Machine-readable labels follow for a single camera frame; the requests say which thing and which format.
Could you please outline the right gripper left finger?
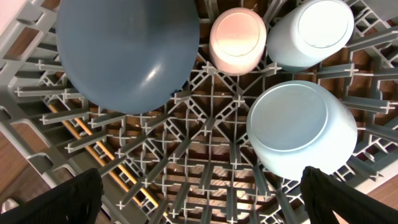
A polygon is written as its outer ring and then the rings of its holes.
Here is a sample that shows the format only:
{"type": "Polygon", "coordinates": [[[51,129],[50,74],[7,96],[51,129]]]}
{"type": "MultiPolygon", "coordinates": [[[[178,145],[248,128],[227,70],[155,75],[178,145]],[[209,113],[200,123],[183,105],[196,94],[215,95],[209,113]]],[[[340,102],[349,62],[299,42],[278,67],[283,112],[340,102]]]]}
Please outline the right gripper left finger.
{"type": "Polygon", "coordinates": [[[94,223],[101,210],[103,182],[90,168],[26,203],[1,214],[1,223],[94,223]]]}

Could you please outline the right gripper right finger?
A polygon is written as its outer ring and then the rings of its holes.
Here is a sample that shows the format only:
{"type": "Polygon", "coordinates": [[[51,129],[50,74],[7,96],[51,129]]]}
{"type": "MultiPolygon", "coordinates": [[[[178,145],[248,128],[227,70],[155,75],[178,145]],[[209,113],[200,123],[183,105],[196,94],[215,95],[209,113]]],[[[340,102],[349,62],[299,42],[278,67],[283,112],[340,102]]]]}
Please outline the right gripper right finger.
{"type": "Polygon", "coordinates": [[[335,215],[355,224],[397,223],[397,210],[312,166],[303,170],[300,191],[311,223],[338,223],[335,215]]]}

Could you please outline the light blue bowl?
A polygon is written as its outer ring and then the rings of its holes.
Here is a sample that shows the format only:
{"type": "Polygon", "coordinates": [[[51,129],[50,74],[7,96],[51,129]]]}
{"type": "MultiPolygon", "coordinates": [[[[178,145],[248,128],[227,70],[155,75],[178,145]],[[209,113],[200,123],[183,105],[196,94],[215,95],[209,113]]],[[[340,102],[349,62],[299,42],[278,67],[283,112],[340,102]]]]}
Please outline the light blue bowl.
{"type": "Polygon", "coordinates": [[[296,181],[307,166],[337,171],[352,156],[358,137],[354,116],[337,97],[300,80],[262,93],[249,110],[246,131],[264,167],[296,181]]]}

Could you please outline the wooden chopstick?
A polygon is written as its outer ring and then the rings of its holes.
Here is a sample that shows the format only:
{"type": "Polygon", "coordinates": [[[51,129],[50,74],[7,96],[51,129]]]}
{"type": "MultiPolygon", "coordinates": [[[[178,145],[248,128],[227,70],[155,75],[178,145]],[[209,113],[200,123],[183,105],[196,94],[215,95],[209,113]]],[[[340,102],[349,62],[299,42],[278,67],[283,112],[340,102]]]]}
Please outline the wooden chopstick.
{"type": "MultiPolygon", "coordinates": [[[[57,109],[56,107],[54,107],[53,105],[49,105],[49,109],[53,112],[53,113],[57,113],[57,109]]],[[[80,134],[78,133],[78,131],[73,127],[73,125],[69,122],[69,121],[62,121],[63,125],[73,134],[73,136],[75,138],[77,138],[77,140],[81,139],[80,134]]],[[[99,155],[97,155],[96,151],[91,147],[91,146],[86,146],[85,149],[91,154],[92,157],[94,157],[94,159],[103,167],[105,166],[105,161],[103,161],[99,155]]],[[[109,173],[109,175],[118,183],[118,185],[125,191],[127,192],[129,189],[127,187],[127,185],[119,178],[118,175],[116,175],[113,171],[111,171],[109,173]]],[[[133,197],[132,198],[139,207],[142,206],[141,202],[136,198],[133,197]]]]}
{"type": "MultiPolygon", "coordinates": [[[[86,126],[86,124],[80,119],[80,118],[75,118],[75,121],[78,123],[78,125],[87,133],[87,135],[93,135],[94,132],[86,126]]],[[[111,151],[105,146],[103,140],[106,138],[105,137],[100,137],[100,139],[96,142],[97,145],[99,145],[100,148],[102,148],[103,152],[111,159],[114,160],[115,157],[114,155],[111,153],[111,151]]],[[[122,171],[123,174],[125,174],[128,179],[133,182],[134,184],[137,183],[137,180],[127,171],[127,169],[123,166],[123,165],[118,165],[119,169],[122,171]]],[[[124,183],[124,181],[119,178],[113,171],[110,171],[109,174],[111,175],[111,177],[123,188],[123,190],[125,192],[127,192],[129,190],[129,187],[124,183]]],[[[154,208],[157,208],[159,206],[158,201],[156,201],[156,199],[151,196],[149,194],[149,192],[145,189],[141,189],[141,192],[146,196],[146,199],[148,199],[148,201],[154,205],[154,208]]],[[[138,205],[140,205],[141,207],[143,207],[143,203],[141,203],[140,201],[138,201],[138,199],[136,197],[133,197],[134,201],[137,202],[138,205]]]]}

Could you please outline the dark blue plate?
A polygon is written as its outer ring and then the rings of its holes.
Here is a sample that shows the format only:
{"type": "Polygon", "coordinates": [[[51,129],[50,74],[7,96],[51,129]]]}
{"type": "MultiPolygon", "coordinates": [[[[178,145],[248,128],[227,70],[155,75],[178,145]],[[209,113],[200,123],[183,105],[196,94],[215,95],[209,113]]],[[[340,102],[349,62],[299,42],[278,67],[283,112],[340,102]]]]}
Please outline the dark blue plate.
{"type": "Polygon", "coordinates": [[[187,81],[197,57],[194,0],[62,0],[60,61],[72,85],[107,110],[155,110],[187,81]]]}

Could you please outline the light blue cup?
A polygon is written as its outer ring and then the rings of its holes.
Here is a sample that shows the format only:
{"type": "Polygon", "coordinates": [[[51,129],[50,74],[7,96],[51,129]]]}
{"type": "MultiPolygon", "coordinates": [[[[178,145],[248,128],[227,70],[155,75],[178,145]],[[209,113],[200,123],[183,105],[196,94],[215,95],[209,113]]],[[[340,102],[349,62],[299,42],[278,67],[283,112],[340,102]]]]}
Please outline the light blue cup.
{"type": "Polygon", "coordinates": [[[353,29],[353,13],[344,1],[305,1],[272,27],[267,53],[283,70],[301,72],[341,50],[353,29]]]}

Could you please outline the pale pink cup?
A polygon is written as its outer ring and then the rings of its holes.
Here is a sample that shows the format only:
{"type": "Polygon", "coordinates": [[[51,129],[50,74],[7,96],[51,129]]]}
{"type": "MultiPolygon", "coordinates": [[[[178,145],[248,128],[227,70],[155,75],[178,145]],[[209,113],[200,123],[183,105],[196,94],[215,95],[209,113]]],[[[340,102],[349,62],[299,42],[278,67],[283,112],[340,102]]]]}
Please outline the pale pink cup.
{"type": "Polygon", "coordinates": [[[232,76],[253,71],[266,46],[267,30],[262,18],[245,7],[220,14],[210,31],[210,57],[221,73],[232,76]]]}

